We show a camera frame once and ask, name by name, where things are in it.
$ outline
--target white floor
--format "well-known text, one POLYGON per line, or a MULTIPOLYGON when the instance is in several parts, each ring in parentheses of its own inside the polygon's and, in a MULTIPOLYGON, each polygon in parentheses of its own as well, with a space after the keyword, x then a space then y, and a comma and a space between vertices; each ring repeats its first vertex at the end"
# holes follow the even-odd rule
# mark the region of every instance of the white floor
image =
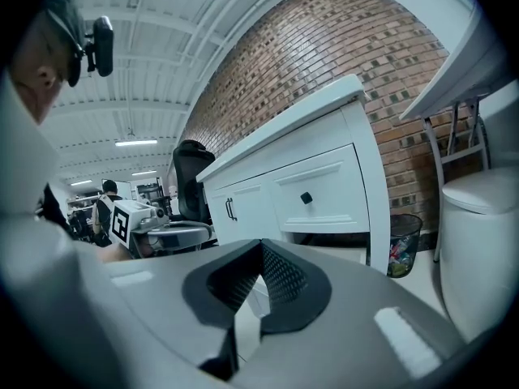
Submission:
MULTIPOLYGON (((365 249, 341 249, 341 248, 317 248, 313 249, 341 259, 354 260, 356 262, 365 259, 365 249)), ((433 251, 418 252, 413 269, 408 276, 393 279, 399 285, 420 298, 434 310, 448 318, 440 294, 440 275, 438 264, 432 260, 433 251)), ((234 320, 236 329, 236 344, 238 348, 238 361, 242 365, 248 361, 254 351, 260 345, 260 319, 255 316, 248 302, 245 301, 237 312, 234 320)))

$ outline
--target black knob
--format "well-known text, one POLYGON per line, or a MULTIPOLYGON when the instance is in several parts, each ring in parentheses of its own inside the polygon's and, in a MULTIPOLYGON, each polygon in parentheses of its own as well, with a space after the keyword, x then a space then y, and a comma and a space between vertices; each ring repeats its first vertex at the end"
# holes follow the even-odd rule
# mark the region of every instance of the black knob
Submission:
POLYGON ((303 203, 309 204, 313 198, 311 197, 310 193, 306 191, 305 193, 301 194, 301 200, 303 203))

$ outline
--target brick wall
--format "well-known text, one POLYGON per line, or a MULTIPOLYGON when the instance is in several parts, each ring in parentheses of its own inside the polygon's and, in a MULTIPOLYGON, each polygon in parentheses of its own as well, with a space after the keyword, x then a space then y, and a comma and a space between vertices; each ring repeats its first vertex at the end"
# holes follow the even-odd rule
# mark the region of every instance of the brick wall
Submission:
MULTIPOLYGON (((436 229, 431 148, 421 123, 400 122, 398 115, 447 56, 431 32, 393 0, 285 0, 227 55, 182 138, 196 139, 219 156, 303 96, 356 74, 371 98, 366 113, 384 162, 392 214, 416 214, 425 229, 436 229)), ((448 135, 448 113, 432 121, 438 137, 448 135)), ((467 128, 467 122, 459 127, 467 128)), ((451 173, 477 167, 468 158, 451 173)))

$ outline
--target fluorescent light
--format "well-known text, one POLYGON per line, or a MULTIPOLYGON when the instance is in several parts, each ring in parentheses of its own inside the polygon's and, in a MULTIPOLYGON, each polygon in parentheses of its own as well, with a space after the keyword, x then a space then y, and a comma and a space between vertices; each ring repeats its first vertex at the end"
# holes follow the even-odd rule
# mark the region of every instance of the fluorescent light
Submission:
POLYGON ((143 144, 157 144, 155 139, 141 139, 135 141, 117 141, 117 147, 125 147, 125 146, 141 146, 143 144))
POLYGON ((132 173, 132 176, 140 176, 141 174, 150 174, 150 173, 156 173, 156 170, 150 170, 148 172, 140 172, 140 173, 132 173))
POLYGON ((83 182, 71 183, 71 186, 83 185, 85 183, 92 183, 92 180, 84 180, 83 182))

